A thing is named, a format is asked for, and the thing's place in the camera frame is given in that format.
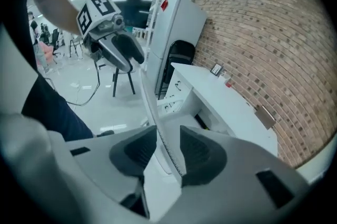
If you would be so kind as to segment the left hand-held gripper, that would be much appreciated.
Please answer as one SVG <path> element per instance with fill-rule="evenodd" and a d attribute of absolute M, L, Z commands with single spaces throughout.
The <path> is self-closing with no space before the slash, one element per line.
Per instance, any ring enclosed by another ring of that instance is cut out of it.
<path fill-rule="evenodd" d="M 143 48 L 130 32 L 108 36 L 125 26 L 121 10 L 112 0 L 86 0 L 76 19 L 91 59 L 104 57 L 123 72 L 133 69 L 131 58 L 139 64 L 144 62 Z"/>

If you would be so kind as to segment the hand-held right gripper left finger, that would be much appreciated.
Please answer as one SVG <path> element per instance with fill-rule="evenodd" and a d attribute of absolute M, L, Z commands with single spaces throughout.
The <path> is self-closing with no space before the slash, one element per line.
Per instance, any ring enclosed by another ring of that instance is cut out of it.
<path fill-rule="evenodd" d="M 84 173 L 118 203 L 144 195 L 144 170 L 157 146 L 157 127 L 69 141 L 66 146 Z"/>

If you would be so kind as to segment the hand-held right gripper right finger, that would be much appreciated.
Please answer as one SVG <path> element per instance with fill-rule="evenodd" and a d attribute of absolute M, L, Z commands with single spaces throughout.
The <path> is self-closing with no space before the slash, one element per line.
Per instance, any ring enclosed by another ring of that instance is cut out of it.
<path fill-rule="evenodd" d="M 186 173 L 164 223 L 281 223 L 309 190 L 264 148 L 194 127 L 180 128 Z"/>

